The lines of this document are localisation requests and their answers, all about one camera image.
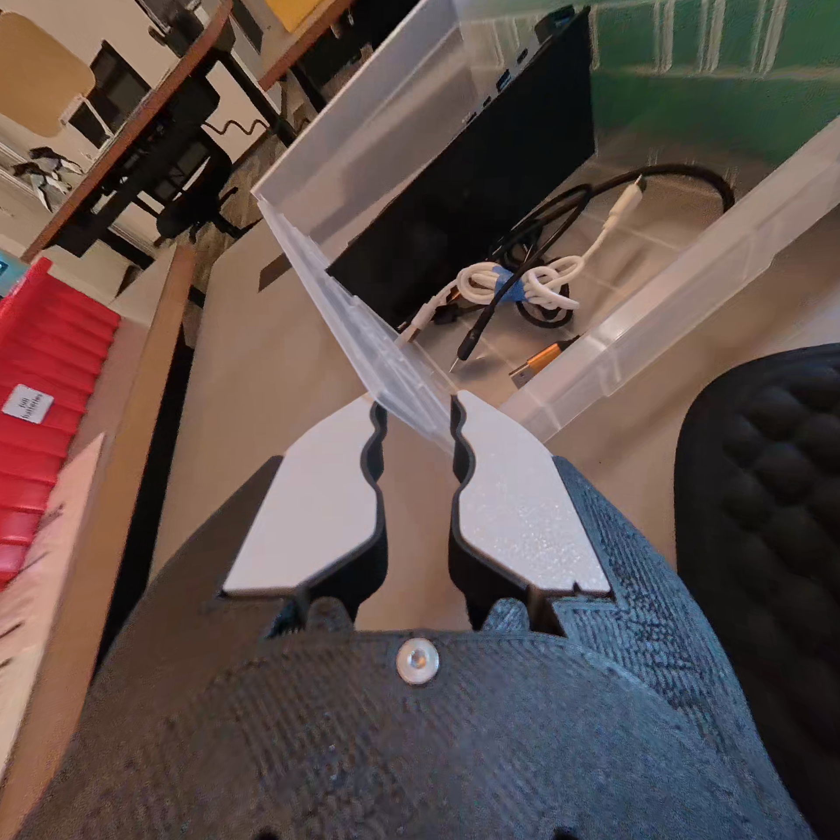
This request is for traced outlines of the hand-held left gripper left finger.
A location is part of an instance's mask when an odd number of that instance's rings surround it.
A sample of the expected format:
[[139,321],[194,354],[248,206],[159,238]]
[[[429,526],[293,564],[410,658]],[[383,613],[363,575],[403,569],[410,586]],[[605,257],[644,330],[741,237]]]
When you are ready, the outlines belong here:
[[386,410],[362,395],[289,447],[224,579],[226,596],[286,598],[302,613],[332,598],[355,622],[388,568],[386,431]]

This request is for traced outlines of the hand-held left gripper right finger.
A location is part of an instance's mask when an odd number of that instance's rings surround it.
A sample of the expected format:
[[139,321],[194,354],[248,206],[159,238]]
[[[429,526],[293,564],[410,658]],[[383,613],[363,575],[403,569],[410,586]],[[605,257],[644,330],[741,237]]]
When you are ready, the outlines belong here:
[[451,402],[449,577],[479,630],[500,601],[524,607],[526,628],[559,631],[559,600],[614,601],[594,529],[557,460],[527,428],[469,391]]

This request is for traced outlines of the clear plastic box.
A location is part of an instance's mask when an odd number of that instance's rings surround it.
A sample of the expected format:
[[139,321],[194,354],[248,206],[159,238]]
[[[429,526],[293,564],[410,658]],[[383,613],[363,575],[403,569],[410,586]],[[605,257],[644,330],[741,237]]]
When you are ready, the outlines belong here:
[[538,329],[502,302],[470,359],[450,371],[478,311],[447,327],[430,322],[411,343],[398,337],[415,315],[390,326],[329,266],[461,131],[540,19],[593,3],[419,2],[253,190],[364,389],[445,451],[450,396],[461,390],[548,442],[838,204],[838,117],[774,162],[628,127],[605,132],[592,58],[595,152],[540,204],[576,184],[572,203],[590,197],[548,252],[598,244],[584,261],[562,258],[572,320]]

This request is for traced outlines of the black padded wrist rest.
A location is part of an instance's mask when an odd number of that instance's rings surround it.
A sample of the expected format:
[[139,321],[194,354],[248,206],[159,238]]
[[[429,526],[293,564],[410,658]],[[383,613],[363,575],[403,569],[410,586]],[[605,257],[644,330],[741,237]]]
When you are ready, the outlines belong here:
[[839,345],[731,369],[675,451],[679,576],[819,838],[839,837]]

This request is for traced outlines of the red plastic bin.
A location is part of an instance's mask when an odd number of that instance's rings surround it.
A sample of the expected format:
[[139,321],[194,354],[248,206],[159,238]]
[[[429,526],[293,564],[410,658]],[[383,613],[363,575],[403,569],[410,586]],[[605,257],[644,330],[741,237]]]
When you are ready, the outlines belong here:
[[118,313],[38,258],[1,305],[1,588],[25,566],[102,367]]

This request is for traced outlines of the black docking station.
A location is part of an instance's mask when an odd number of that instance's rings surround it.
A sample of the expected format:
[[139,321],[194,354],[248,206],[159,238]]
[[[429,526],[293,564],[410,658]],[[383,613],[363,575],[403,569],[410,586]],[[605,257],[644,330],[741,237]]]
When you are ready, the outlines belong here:
[[591,9],[544,16],[465,126],[328,273],[394,328],[595,152]]

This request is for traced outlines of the black office chair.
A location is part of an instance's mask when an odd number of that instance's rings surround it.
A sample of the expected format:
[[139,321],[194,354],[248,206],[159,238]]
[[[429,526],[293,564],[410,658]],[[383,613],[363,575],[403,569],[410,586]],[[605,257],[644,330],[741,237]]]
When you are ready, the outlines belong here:
[[159,236],[163,240],[175,239],[187,232],[194,244],[201,228],[211,224],[235,240],[242,238],[248,228],[234,225],[222,214],[226,201],[238,192],[236,186],[223,191],[232,173],[233,162],[228,154],[213,145],[194,183],[168,203],[158,216],[156,228]]

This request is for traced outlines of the brown top office desk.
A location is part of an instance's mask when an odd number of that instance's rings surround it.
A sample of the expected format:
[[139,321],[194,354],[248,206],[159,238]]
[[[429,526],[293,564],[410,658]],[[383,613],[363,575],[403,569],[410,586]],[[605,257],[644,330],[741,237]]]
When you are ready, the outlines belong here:
[[130,114],[117,135],[75,185],[63,204],[25,249],[21,260],[34,263],[58,247],[83,257],[97,242],[139,269],[152,256],[115,233],[123,211],[170,174],[203,132],[203,124],[218,105],[218,95],[206,80],[213,54],[228,26],[230,1],[220,2],[183,58]]
[[277,84],[352,4],[353,1],[265,1],[271,18],[259,49],[262,90],[268,92]]

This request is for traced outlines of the green plastic bin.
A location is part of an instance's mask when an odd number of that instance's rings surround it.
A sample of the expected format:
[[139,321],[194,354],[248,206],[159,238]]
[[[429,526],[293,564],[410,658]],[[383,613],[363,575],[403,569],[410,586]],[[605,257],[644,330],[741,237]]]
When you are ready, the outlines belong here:
[[601,130],[774,162],[838,117],[838,1],[598,2]]

